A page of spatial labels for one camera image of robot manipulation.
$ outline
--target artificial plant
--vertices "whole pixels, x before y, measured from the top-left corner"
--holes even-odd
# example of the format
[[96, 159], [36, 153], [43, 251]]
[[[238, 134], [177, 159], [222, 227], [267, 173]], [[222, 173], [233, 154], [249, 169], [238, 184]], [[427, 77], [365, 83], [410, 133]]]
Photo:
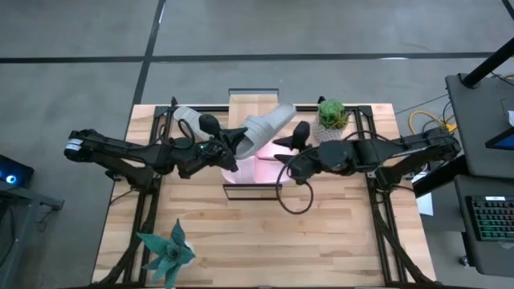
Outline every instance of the artificial plant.
[[345, 106], [337, 100], [326, 100], [318, 108], [319, 122], [327, 129], [341, 129], [346, 125]]
[[137, 233], [137, 236], [143, 240], [150, 251], [158, 256], [155, 260], [143, 266], [143, 269], [155, 270], [150, 282], [154, 283], [165, 277], [165, 287], [171, 289], [175, 284], [180, 267], [196, 257], [186, 245], [186, 234], [180, 226], [180, 222], [177, 219], [177, 223], [171, 230], [170, 240], [152, 234]]

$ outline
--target wooden board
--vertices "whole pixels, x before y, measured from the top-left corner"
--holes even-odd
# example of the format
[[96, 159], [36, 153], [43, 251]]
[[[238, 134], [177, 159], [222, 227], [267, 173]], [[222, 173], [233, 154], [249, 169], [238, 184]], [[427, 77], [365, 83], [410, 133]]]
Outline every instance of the wooden board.
[[[213, 115], [222, 125], [236, 127], [249, 113], [263, 114], [275, 106], [276, 96], [232, 95], [230, 112]], [[398, 137], [392, 105], [371, 106], [377, 132], [389, 138]], [[153, 105], [134, 107], [128, 141], [148, 143], [153, 109]], [[277, 137], [290, 135], [301, 120], [313, 121], [314, 117], [313, 112], [298, 113]], [[349, 122], [345, 135], [356, 129], [355, 120]], [[176, 124], [171, 131], [173, 137], [181, 136]], [[288, 214], [276, 201], [228, 201], [223, 182], [218, 168], [204, 169], [190, 180], [180, 179], [177, 172], [164, 178], [154, 233], [168, 238], [180, 218], [197, 255], [189, 267], [180, 270], [177, 286], [383, 285], [363, 174], [337, 177], [322, 173], [313, 177], [315, 201], [300, 216]], [[112, 197], [127, 190], [128, 186], [120, 183]], [[293, 209], [299, 210], [308, 203], [306, 187], [287, 184], [283, 195]], [[423, 273], [434, 279], [414, 195], [400, 189], [391, 197], [401, 244]], [[135, 193], [121, 198], [109, 209], [92, 281], [102, 279], [129, 244], [136, 203]], [[139, 272], [141, 252], [142, 247], [137, 254], [134, 278]]]

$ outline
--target gray floor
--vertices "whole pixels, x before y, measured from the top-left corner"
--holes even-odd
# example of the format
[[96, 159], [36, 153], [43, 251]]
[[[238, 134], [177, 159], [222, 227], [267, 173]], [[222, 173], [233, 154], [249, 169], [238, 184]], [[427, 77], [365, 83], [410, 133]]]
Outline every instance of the gray floor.
[[[157, 0], [0, 0], [1, 57], [143, 55]], [[155, 55], [494, 51], [514, 22], [500, 0], [169, 0]], [[229, 88], [278, 88], [280, 99], [393, 103], [400, 112], [446, 93], [444, 76], [482, 59], [153, 63], [143, 104], [226, 103]], [[103, 169], [67, 161], [72, 129], [122, 137], [139, 63], [0, 64], [0, 153], [35, 168], [33, 188], [66, 200], [36, 233], [17, 288], [90, 281], [112, 183]], [[509, 60], [497, 72], [514, 71]], [[447, 97], [416, 109], [439, 115]], [[410, 134], [409, 114], [398, 126]], [[427, 119], [414, 120], [420, 130]], [[458, 234], [426, 231], [438, 280], [508, 288], [456, 264]]]

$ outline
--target blue light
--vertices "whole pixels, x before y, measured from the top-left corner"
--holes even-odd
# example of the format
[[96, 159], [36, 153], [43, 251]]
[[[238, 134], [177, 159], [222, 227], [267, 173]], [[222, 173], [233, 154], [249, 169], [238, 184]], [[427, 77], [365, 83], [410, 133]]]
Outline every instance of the blue light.
[[13, 185], [16, 182], [16, 177], [9, 175], [6, 177], [7, 184]]

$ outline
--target plant pot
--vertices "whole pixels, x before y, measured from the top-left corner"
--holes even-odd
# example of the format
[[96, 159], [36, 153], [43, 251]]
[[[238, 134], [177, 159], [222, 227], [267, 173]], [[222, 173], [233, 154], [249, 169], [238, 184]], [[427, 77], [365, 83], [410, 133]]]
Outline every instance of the plant pot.
[[316, 119], [312, 123], [312, 135], [318, 142], [323, 141], [329, 141], [329, 140], [340, 140], [341, 136], [343, 134], [343, 131], [345, 130], [346, 126], [348, 125], [348, 116], [349, 113], [345, 113], [346, 116], [346, 124], [344, 127], [339, 129], [330, 129], [324, 127], [322, 124], [320, 124], [319, 117], [316, 114]]

